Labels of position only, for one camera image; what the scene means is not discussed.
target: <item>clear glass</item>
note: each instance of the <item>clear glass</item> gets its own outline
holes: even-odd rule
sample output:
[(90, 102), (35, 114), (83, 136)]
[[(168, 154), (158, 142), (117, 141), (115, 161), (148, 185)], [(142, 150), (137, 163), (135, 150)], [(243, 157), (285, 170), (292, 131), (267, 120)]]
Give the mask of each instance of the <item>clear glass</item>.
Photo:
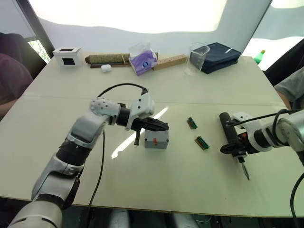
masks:
[(187, 75), (197, 74), (203, 67), (206, 54), (210, 48), (206, 44), (193, 43), (190, 45), (189, 55), (187, 57), (185, 73)]

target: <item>person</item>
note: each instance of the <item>person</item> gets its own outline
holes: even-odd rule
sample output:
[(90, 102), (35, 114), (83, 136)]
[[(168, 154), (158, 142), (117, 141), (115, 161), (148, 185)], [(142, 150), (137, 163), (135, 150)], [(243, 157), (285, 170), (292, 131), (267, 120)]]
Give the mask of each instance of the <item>person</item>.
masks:
[(276, 84), (275, 89), (288, 109), (304, 109), (304, 67)]
[(29, 71), (20, 62), (0, 54), (0, 120), (32, 81)]

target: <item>gray sleeve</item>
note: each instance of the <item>gray sleeve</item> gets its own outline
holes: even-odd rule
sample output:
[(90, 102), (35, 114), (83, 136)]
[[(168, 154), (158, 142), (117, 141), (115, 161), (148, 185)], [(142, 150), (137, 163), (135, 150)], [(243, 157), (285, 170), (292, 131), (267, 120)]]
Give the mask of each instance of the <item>gray sleeve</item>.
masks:
[(275, 85), (275, 89), (284, 94), (290, 102), (304, 95), (304, 67), (297, 70), (282, 82)]

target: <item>purple tissue box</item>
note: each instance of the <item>purple tissue box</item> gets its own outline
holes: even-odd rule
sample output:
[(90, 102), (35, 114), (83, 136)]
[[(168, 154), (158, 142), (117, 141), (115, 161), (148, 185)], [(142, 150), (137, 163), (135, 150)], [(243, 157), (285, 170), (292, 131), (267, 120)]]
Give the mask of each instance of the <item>purple tissue box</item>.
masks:
[(138, 56), (129, 58), (131, 66), (137, 76), (142, 75), (144, 72), (156, 66), (157, 58), (154, 56), (155, 54), (152, 51), (148, 50), (142, 52)]

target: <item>white wall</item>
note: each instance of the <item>white wall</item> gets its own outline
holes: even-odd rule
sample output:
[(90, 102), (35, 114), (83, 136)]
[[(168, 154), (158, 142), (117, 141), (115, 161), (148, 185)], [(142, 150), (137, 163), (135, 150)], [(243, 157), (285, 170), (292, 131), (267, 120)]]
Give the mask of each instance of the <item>white wall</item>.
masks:
[(24, 38), (35, 36), (15, 0), (0, 0), (0, 21), (2, 33), (18, 33)]
[(304, 0), (273, 0), (243, 55), (254, 57), (264, 49), (259, 66), (266, 70), (303, 38)]
[[(270, 0), (227, 0), (217, 29), (209, 32), (147, 34), (102, 26), (64, 25), (39, 19), (55, 48), (82, 47), (88, 51), (120, 53), (128, 52), (129, 47), (145, 40), (151, 42), (153, 50), (168, 54), (187, 53), (188, 46), (192, 42), (206, 44), (220, 42), (243, 51), (269, 2)], [(193, 14), (204, 14), (204, 9), (193, 7)], [(122, 18), (122, 23), (129, 22), (126, 18)], [(202, 19), (201, 23), (207, 23), (207, 19)]]

